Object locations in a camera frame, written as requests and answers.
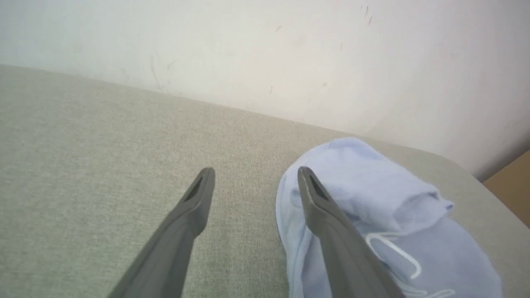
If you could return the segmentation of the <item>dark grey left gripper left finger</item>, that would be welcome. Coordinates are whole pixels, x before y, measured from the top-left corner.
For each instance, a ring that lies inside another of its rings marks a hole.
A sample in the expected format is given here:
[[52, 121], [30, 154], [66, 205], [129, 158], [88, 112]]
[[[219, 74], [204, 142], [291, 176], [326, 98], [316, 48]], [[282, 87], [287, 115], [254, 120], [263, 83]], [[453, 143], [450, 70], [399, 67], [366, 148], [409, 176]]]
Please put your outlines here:
[[203, 168], [107, 298], [181, 298], [195, 238], [210, 214], [213, 168]]

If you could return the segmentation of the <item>light blue t-shirt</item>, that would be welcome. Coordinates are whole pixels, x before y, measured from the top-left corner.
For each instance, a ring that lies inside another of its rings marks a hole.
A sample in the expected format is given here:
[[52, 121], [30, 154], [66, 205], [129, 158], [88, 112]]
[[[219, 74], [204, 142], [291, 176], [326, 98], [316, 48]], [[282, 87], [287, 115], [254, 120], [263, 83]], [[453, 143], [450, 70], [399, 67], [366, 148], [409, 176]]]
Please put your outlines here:
[[282, 176], [276, 218], [289, 298], [331, 298], [320, 240], [307, 227], [298, 183], [313, 170], [406, 298], [503, 298], [501, 278], [433, 185], [356, 138], [314, 147]]

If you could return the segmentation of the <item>grey fabric sofa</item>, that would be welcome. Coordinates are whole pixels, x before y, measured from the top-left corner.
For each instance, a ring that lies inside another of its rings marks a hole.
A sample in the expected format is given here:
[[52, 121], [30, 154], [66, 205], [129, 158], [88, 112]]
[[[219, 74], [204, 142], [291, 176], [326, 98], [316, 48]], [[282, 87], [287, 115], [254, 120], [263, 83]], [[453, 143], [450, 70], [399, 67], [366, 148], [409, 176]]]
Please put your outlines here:
[[288, 298], [276, 193], [345, 133], [0, 65], [0, 298], [106, 298], [202, 168], [184, 298]]

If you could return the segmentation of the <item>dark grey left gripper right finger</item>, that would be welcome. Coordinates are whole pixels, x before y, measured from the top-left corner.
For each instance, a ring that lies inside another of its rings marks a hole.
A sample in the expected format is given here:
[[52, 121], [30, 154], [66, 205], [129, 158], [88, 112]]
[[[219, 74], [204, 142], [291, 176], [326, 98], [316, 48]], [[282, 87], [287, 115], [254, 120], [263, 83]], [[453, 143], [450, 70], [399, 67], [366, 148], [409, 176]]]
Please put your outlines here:
[[299, 168], [298, 185], [306, 224], [320, 240], [333, 298], [405, 298], [309, 167]]

